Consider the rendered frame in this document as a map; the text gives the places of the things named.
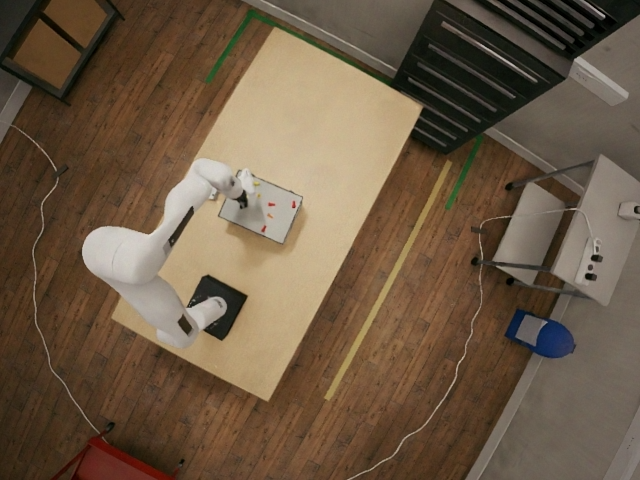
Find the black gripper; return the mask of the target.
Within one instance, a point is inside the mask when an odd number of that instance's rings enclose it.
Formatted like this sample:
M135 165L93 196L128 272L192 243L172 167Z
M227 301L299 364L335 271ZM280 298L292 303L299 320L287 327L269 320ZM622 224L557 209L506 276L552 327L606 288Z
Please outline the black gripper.
M247 201L247 200L248 200L248 197L246 197L246 196L247 196L247 194L246 194L245 192L246 192L246 191L245 191L245 190L243 190L243 193L241 194L241 196L239 196L239 197L238 197L238 198L236 198L236 199L232 199L232 200L235 200L235 201L237 201L238 203L240 203L240 209L247 208L247 205L248 205L248 201ZM246 194L246 195L245 195L245 194ZM246 203L244 203L244 202L246 202Z

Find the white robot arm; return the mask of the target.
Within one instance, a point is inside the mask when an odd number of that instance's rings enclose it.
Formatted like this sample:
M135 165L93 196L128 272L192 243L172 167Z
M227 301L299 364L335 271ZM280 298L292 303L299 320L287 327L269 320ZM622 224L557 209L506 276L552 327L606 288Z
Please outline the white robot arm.
M243 190L255 194L249 169L242 170L241 181L231 174L232 169L227 164L198 159L186 178L168 194L164 221L153 233L147 235L106 226L91 232L83 245L83 259L88 269L119 292L147 323L157 328L159 341L176 348L192 345L198 332L221 317L227 305L221 297L212 297L185 308L173 286L156 274L192 216L210 197L211 187L230 199L241 196Z

